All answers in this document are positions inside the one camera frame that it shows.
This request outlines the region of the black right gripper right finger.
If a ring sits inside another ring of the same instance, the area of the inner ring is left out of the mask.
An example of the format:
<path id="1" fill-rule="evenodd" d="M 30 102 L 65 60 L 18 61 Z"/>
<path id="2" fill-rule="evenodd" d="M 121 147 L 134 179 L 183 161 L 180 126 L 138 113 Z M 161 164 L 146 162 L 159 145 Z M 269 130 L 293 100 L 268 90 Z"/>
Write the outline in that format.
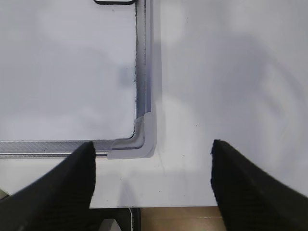
<path id="1" fill-rule="evenodd" d="M 306 231 L 308 198 L 282 184 L 229 143 L 214 140 L 211 187 L 228 231 Z"/>

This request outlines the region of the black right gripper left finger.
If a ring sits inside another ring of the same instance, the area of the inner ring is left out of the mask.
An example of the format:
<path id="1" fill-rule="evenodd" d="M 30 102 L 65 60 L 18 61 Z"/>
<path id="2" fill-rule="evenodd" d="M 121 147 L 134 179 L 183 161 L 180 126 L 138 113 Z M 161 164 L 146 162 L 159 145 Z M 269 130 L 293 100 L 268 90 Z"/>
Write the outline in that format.
<path id="1" fill-rule="evenodd" d="M 43 177 L 0 202 L 2 231 L 85 231 L 96 184 L 96 151 L 86 142 Z"/>

